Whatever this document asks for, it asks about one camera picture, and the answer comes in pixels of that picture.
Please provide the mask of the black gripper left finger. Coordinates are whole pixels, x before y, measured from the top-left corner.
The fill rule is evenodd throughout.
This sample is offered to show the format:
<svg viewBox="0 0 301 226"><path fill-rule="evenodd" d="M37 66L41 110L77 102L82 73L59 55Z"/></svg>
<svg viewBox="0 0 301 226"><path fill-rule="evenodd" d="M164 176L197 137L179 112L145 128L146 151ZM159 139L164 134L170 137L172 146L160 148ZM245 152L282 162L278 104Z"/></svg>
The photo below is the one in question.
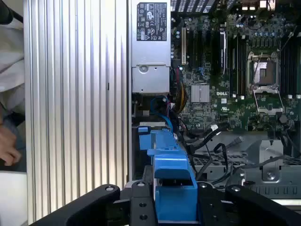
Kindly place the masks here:
<svg viewBox="0 0 301 226"><path fill-rule="evenodd" d="M34 226L156 226L149 184L105 184L37 220Z"/></svg>

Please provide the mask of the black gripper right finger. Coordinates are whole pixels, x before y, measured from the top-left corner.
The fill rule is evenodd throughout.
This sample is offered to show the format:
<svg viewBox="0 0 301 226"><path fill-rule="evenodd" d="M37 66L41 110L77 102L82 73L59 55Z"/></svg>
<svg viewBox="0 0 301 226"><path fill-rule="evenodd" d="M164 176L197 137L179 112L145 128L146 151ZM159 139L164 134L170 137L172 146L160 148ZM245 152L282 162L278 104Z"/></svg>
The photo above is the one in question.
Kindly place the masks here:
<svg viewBox="0 0 301 226"><path fill-rule="evenodd" d="M301 215L248 188L231 185L224 192L198 183L198 219L202 226L299 226Z"/></svg>

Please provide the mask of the person's hand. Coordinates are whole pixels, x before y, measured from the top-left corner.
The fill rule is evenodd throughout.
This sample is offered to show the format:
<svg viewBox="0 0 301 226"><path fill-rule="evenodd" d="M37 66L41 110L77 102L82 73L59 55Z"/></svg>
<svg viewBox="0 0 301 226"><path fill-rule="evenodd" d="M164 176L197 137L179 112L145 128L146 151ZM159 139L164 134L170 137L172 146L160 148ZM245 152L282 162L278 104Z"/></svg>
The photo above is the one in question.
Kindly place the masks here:
<svg viewBox="0 0 301 226"><path fill-rule="evenodd" d="M0 126L0 158L5 166L12 166L21 159L21 154L15 148L16 136L5 126Z"/></svg>

